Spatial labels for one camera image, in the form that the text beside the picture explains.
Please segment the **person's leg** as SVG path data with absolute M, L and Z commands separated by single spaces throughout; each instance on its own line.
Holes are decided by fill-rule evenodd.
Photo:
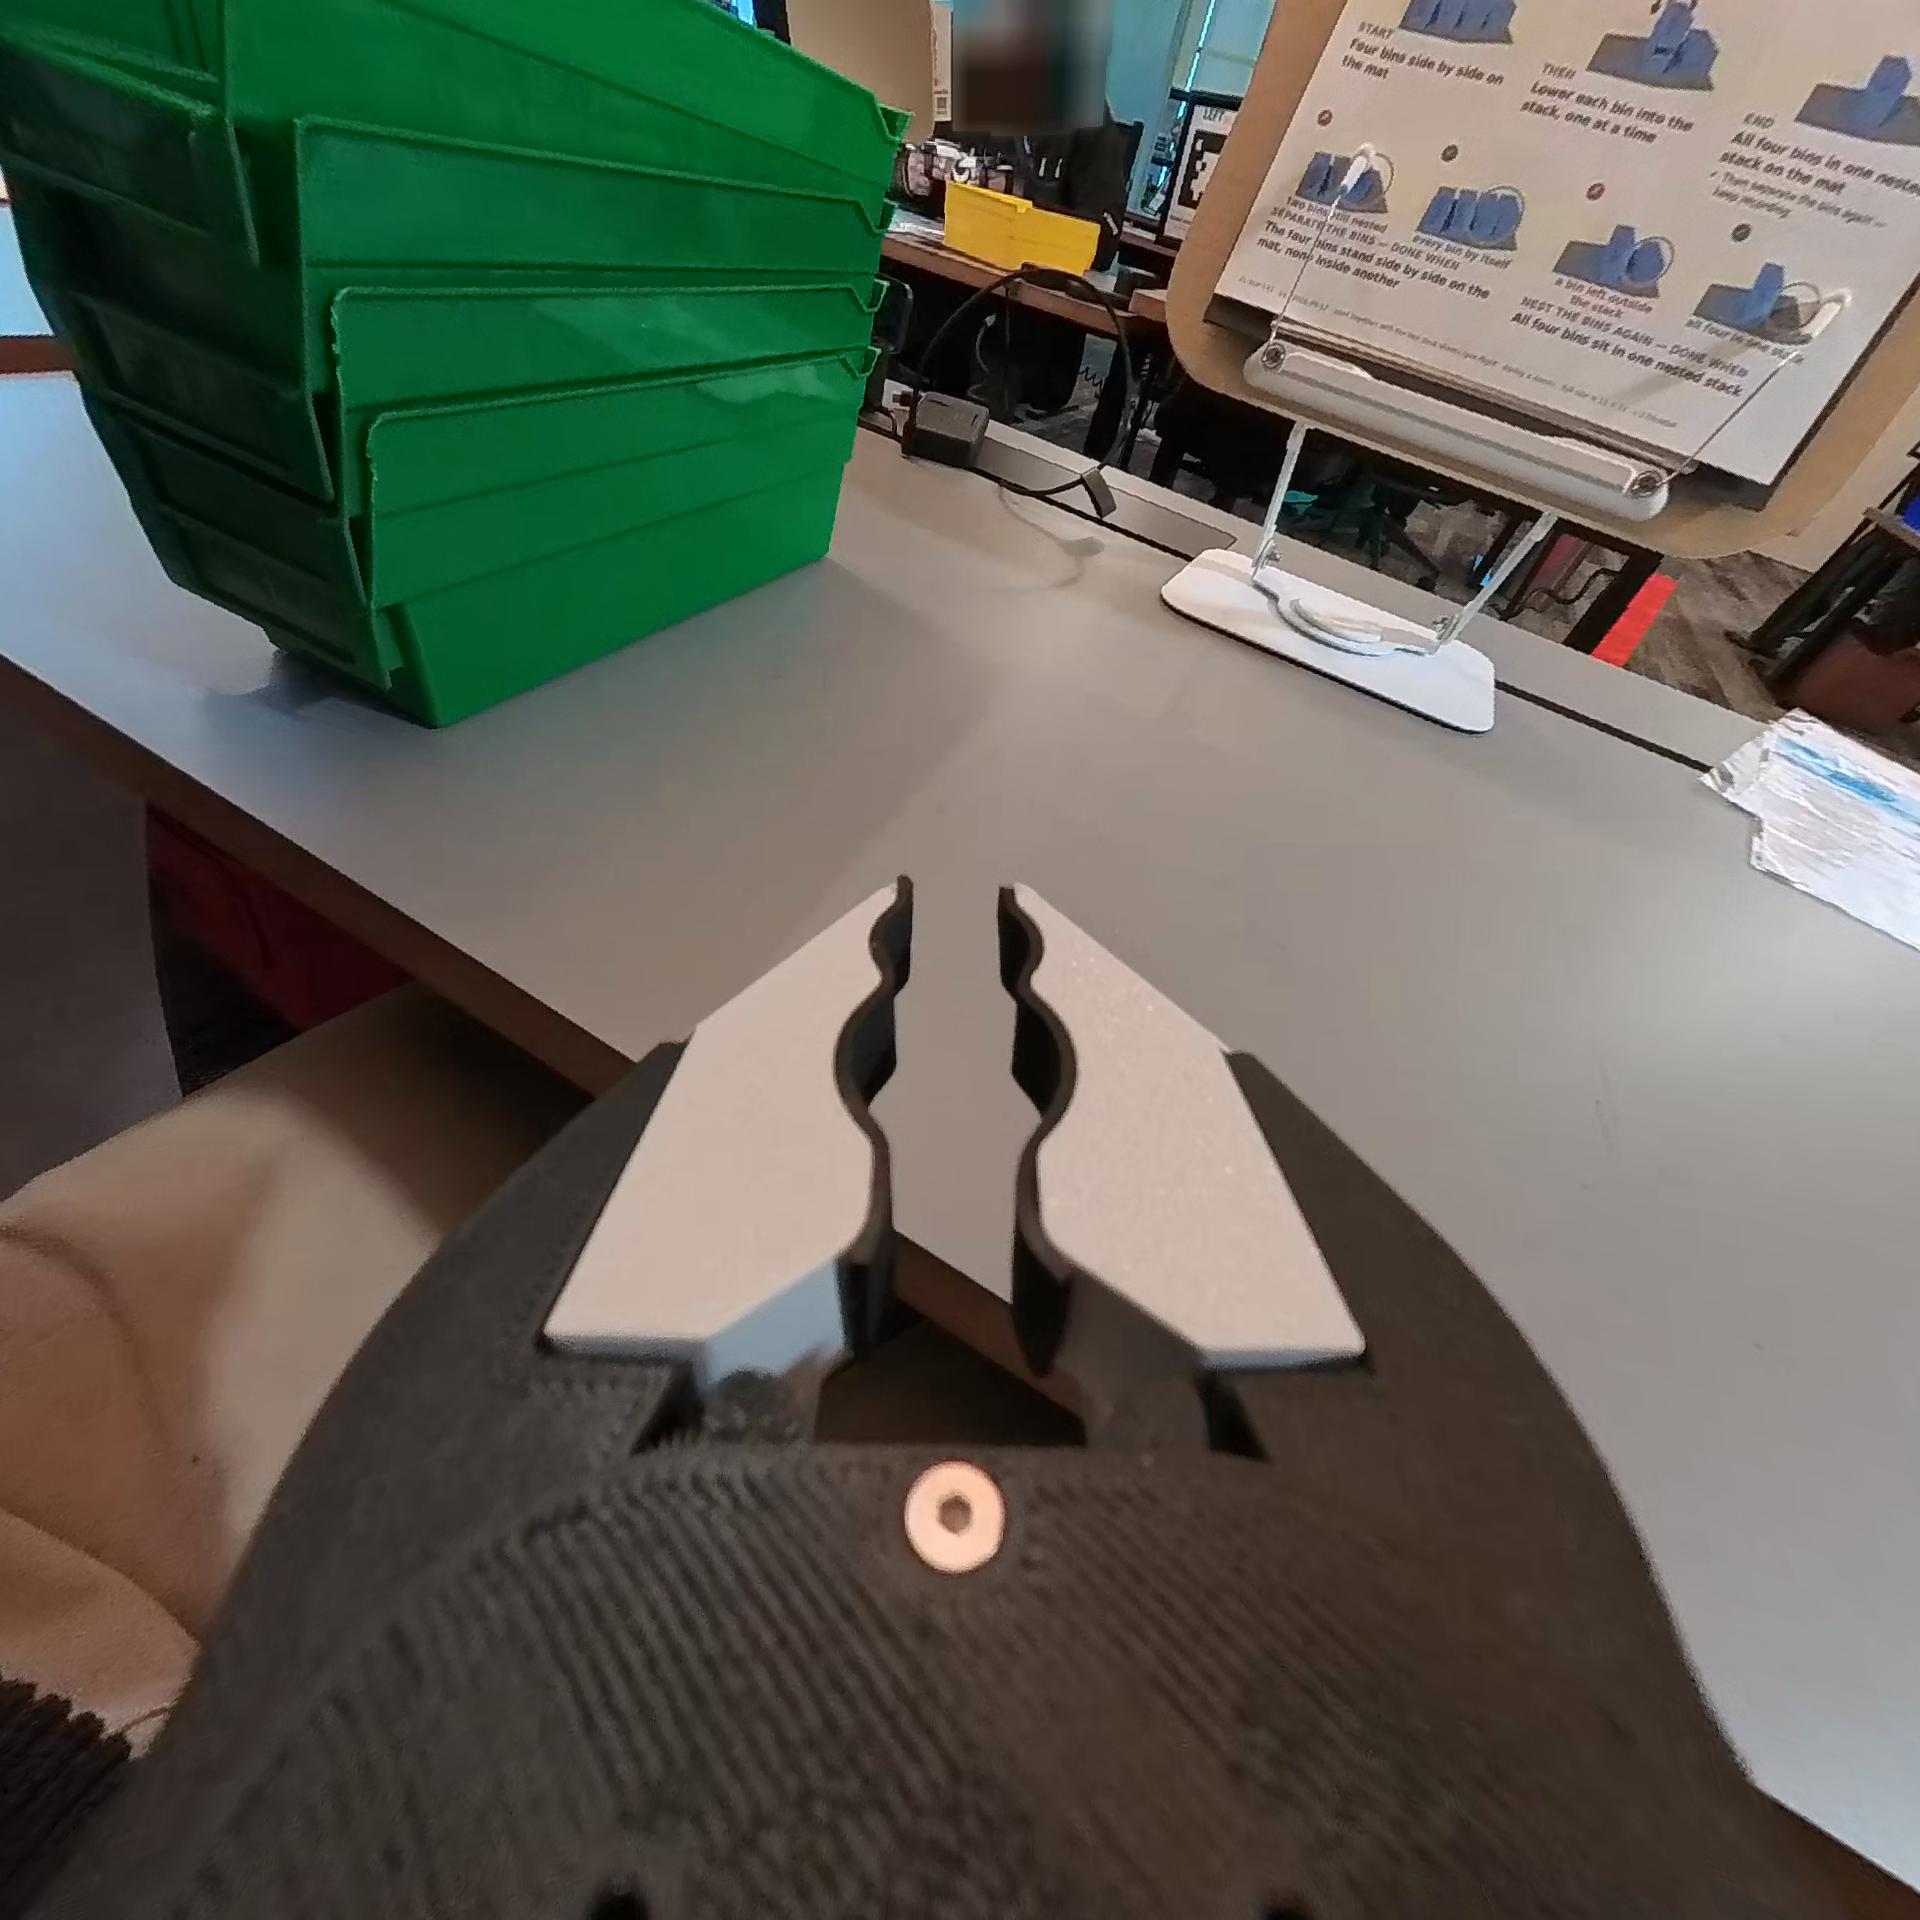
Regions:
M 0 1217 L 0 1665 L 135 1756 L 303 1429 L 414 1270 L 587 1092 L 375 996 Z

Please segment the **instruction sheet on stand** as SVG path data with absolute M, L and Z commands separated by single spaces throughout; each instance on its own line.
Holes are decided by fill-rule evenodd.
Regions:
M 1179 245 L 1169 279 L 1179 366 L 1213 395 L 1290 419 L 1290 443 L 1261 544 L 1251 553 L 1193 558 L 1165 587 L 1165 606 L 1439 727 L 1492 731 L 1497 674 L 1468 645 L 1468 626 L 1497 582 L 1549 534 L 1578 529 L 1655 558 L 1723 558 L 1800 534 L 1833 496 L 1857 486 L 1857 472 L 1915 395 L 1915 294 L 1776 491 L 1742 491 L 1703 467 L 1660 467 L 1641 452 L 1521 419 L 1506 404 L 1381 375 L 1367 361 L 1290 337 L 1285 322 L 1256 332 L 1246 313 L 1213 298 L 1213 284 L 1338 10 L 1333 0 L 1270 10 L 1237 125 Z M 1521 539 L 1492 568 L 1492 587 L 1477 587 L 1468 606 L 1439 621 L 1391 616 L 1367 602 L 1367 587 L 1309 587 L 1280 558 L 1280 510 L 1314 428 L 1521 505 Z

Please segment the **yellow plastic bin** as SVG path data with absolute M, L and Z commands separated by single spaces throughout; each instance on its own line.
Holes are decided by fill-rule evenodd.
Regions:
M 953 178 L 943 192 L 943 245 L 991 269 L 1088 274 L 1102 226 L 1025 197 Z

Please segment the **white and blue paper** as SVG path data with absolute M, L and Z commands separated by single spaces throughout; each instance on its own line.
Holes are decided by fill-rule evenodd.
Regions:
M 1877 746 L 1785 712 L 1703 770 L 1747 818 L 1747 866 L 1920 948 L 1920 775 Z

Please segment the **person's black sweater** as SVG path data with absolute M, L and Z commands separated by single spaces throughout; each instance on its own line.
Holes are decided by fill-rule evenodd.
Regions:
M 0 1684 L 0 1915 L 29 1915 L 130 1766 L 130 1737 L 63 1694 Z

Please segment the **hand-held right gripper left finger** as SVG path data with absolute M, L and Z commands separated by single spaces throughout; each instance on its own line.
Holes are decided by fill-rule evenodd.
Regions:
M 895 876 L 722 1001 L 683 1044 L 544 1343 L 693 1386 L 828 1371 L 895 1309 L 895 1073 L 914 881 Z

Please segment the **black and white tag sign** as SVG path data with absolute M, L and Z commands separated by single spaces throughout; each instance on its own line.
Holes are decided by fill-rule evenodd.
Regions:
M 1217 96 L 1217 91 L 1184 91 L 1184 130 L 1179 130 L 1179 154 L 1169 173 L 1169 202 L 1160 236 L 1184 241 L 1193 226 L 1193 212 L 1213 183 L 1217 154 L 1237 125 L 1242 96 Z

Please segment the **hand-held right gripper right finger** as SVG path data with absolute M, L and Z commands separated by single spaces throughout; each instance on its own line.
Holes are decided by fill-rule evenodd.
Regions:
M 1227 1044 L 1035 885 L 996 895 L 1015 1006 L 1011 1318 L 1039 1376 L 1270 1376 L 1367 1357 Z

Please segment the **grey desk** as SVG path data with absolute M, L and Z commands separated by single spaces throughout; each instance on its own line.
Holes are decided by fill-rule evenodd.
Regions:
M 1915 1886 L 1915 953 L 1747 861 L 1752 722 L 1511 635 L 1439 731 L 861 433 L 823 563 L 419 731 L 168 587 L 67 380 L 0 452 L 5 707 L 577 1088 L 909 876 L 895 1217 L 991 1290 L 1035 885 L 1453 1242 L 1761 1790 Z

